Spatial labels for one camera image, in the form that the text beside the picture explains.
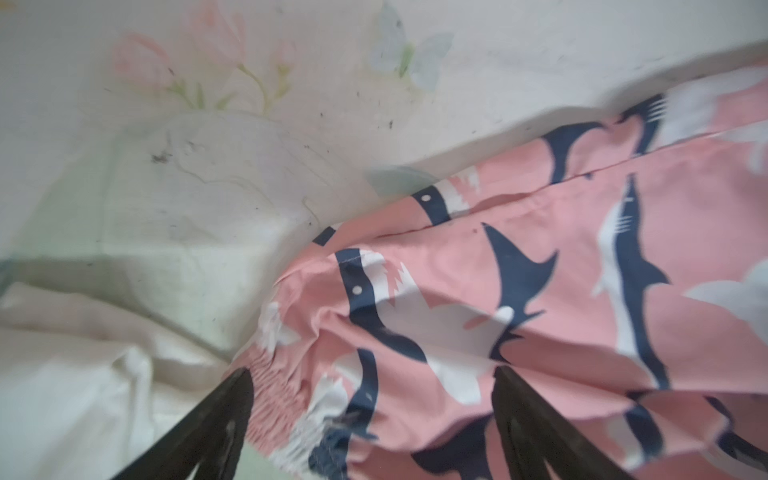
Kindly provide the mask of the pink patterned garment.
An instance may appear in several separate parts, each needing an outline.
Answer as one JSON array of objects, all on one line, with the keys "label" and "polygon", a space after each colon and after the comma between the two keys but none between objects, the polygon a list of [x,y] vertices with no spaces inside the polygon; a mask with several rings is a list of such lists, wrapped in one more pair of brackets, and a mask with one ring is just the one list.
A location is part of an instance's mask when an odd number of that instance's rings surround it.
[{"label": "pink patterned garment", "polygon": [[638,479],[765,478],[766,65],[326,228],[233,365],[301,479],[506,478],[502,365]]}]

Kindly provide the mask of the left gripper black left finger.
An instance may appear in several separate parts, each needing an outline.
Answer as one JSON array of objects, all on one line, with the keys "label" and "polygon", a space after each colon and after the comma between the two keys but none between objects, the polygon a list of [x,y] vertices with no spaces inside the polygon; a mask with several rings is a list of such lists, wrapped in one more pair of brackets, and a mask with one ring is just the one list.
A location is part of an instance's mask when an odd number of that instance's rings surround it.
[{"label": "left gripper black left finger", "polygon": [[114,479],[233,479],[253,400],[250,372],[235,370]]}]

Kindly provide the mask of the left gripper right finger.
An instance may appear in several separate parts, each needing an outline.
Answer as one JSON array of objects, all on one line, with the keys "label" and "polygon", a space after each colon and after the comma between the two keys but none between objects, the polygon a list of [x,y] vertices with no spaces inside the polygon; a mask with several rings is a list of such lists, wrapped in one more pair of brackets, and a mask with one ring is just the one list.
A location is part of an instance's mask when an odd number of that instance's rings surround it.
[{"label": "left gripper right finger", "polygon": [[495,369],[491,400],[512,479],[631,477],[512,368]]}]

